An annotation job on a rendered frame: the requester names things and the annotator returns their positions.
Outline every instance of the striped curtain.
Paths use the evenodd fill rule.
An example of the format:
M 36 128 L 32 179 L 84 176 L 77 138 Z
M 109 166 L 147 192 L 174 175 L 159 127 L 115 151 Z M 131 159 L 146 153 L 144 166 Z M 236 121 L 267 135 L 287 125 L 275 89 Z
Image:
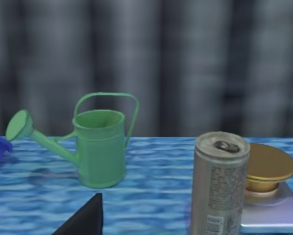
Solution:
M 293 137 L 293 0 L 0 0 L 1 135 L 19 109 L 66 134 L 97 91 L 139 99 L 134 136 Z

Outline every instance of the blue tabletop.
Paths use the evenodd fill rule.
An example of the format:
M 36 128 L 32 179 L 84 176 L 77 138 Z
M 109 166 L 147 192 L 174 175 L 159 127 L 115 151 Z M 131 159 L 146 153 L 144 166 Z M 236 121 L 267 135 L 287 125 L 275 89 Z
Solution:
M 293 139 L 249 138 L 293 157 Z M 96 192 L 105 235 L 187 235 L 195 138 L 132 138 L 127 176 L 112 188 L 82 186 L 75 167 L 35 142 L 14 141 L 0 162 L 0 235 L 50 235 Z M 62 144 L 74 150 L 74 140 Z M 288 180 L 293 190 L 293 177 Z

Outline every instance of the blue tablecloth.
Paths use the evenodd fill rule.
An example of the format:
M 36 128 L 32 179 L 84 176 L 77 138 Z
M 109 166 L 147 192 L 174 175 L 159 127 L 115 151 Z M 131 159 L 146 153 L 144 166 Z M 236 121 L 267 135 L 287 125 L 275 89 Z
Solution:
M 293 157 L 293 139 L 249 138 Z M 127 176 L 115 187 L 82 186 L 75 167 L 35 142 L 15 141 L 0 163 L 0 235 L 50 235 L 96 192 L 105 235 L 187 235 L 195 138 L 132 138 Z M 74 150 L 74 140 L 62 142 Z M 288 180 L 293 189 L 293 178 Z

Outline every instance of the kitchen scale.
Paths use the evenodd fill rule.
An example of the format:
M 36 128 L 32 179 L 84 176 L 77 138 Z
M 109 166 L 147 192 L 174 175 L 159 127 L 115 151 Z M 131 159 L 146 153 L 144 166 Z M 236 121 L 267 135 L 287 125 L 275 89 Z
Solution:
M 293 234 L 293 159 L 284 151 L 250 144 L 241 232 Z

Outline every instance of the watering can body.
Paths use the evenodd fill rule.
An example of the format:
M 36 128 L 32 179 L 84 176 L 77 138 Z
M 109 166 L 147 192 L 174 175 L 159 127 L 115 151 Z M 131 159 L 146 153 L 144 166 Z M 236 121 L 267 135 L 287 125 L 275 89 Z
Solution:
M 78 113 L 79 106 L 97 95 L 127 96 L 135 100 L 134 116 L 125 138 L 125 116 L 115 110 L 91 110 Z M 125 150 L 138 113 L 138 100 L 125 93 L 91 93 L 82 97 L 74 110 L 72 133 L 49 139 L 33 129 L 32 119 L 25 110 L 18 111 L 6 130 L 6 138 L 14 140 L 30 136 L 33 140 L 71 161 L 77 166 L 79 181 L 90 188 L 106 188 L 119 183 L 126 174 Z M 58 141 L 76 139 L 76 153 L 63 148 Z

